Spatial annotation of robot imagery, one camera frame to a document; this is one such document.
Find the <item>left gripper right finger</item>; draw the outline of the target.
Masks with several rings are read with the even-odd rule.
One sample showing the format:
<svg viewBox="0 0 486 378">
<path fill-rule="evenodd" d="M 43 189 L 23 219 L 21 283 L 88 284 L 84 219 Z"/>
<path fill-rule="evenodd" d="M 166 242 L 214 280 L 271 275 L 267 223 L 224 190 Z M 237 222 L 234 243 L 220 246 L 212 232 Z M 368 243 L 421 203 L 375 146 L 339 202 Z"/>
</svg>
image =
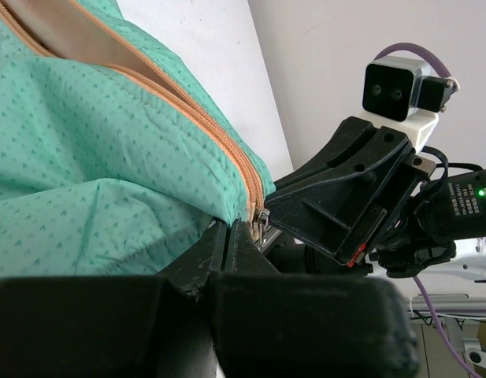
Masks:
<svg viewBox="0 0 486 378">
<path fill-rule="evenodd" d="M 236 222 L 210 288 L 214 346 L 226 377 L 417 375 L 405 302 L 386 280 L 282 274 Z"/>
</svg>

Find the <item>orange and teal jacket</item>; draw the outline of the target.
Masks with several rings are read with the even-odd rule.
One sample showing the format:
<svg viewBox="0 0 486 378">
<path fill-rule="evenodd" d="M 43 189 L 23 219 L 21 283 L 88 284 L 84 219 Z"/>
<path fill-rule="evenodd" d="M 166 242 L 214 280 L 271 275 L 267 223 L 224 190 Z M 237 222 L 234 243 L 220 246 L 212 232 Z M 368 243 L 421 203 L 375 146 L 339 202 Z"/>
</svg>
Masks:
<svg viewBox="0 0 486 378">
<path fill-rule="evenodd" d="M 0 278 L 153 274 L 213 219 L 261 239 L 274 190 L 115 1 L 0 1 Z"/>
</svg>

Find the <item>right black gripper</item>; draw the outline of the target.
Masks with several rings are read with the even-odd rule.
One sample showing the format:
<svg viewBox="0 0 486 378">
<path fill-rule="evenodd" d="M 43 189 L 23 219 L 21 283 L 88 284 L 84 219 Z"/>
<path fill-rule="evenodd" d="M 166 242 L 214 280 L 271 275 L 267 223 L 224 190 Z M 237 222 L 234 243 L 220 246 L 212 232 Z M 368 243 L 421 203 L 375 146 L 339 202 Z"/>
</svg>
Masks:
<svg viewBox="0 0 486 378">
<path fill-rule="evenodd" d="M 269 223 L 354 269 L 399 233 L 412 192 L 436 169 L 409 155 L 406 134 L 348 117 L 313 158 L 275 182 L 265 200 Z"/>
</svg>

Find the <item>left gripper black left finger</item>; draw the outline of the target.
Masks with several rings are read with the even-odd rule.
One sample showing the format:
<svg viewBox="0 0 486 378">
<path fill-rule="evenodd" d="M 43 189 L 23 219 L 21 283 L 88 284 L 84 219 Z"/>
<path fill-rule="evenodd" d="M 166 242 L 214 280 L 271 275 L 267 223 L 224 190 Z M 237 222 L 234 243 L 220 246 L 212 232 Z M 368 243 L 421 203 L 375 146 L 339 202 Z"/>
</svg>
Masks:
<svg viewBox="0 0 486 378">
<path fill-rule="evenodd" d="M 151 276 L 0 279 L 0 377 L 215 377 L 202 299 L 227 226 Z"/>
</svg>

